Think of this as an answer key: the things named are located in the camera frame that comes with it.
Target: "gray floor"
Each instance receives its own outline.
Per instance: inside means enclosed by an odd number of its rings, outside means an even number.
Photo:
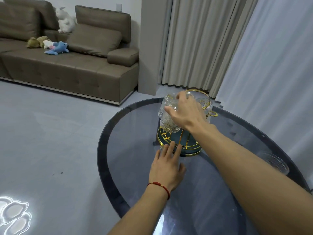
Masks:
[[[113,106],[0,81],[0,199],[29,204],[25,234],[106,234],[119,217],[97,168],[104,126],[129,104],[180,90],[134,92]],[[0,226],[0,234],[9,225]]]

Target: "hand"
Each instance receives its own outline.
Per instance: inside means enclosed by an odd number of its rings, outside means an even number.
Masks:
[[[193,97],[187,99],[186,92],[181,91],[177,98],[179,99],[177,111],[170,106],[164,107],[164,110],[171,116],[175,124],[182,129],[190,131],[195,125],[207,123],[204,110]]]
[[[171,141],[170,146],[168,144],[164,145],[161,154],[160,150],[156,152],[149,174],[149,183],[159,182],[170,192],[177,188],[186,172],[186,167],[183,163],[178,166],[178,158],[182,146],[177,146],[176,152],[172,157],[174,146],[175,142]]]

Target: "gray-brown sofa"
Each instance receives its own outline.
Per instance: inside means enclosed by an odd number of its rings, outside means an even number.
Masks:
[[[51,3],[0,3],[0,78],[121,104],[138,84],[139,51],[120,48],[131,41],[129,14],[76,6],[77,26],[58,32]],[[31,37],[46,35],[68,43],[69,53],[48,55],[26,48]]]

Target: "wall outlet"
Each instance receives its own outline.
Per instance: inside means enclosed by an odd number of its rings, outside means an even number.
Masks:
[[[122,12],[122,4],[116,4],[116,11]]]

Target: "glass table top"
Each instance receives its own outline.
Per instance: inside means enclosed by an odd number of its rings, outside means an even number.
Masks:
[[[105,126],[98,145],[98,168],[105,192],[120,217],[139,200],[148,183],[155,152],[162,98],[132,104]],[[211,123],[257,154],[266,151],[289,166],[288,177],[308,186],[290,158],[265,134],[229,112],[214,107]],[[154,234],[257,234],[208,155],[181,157],[184,180],[171,193]]]

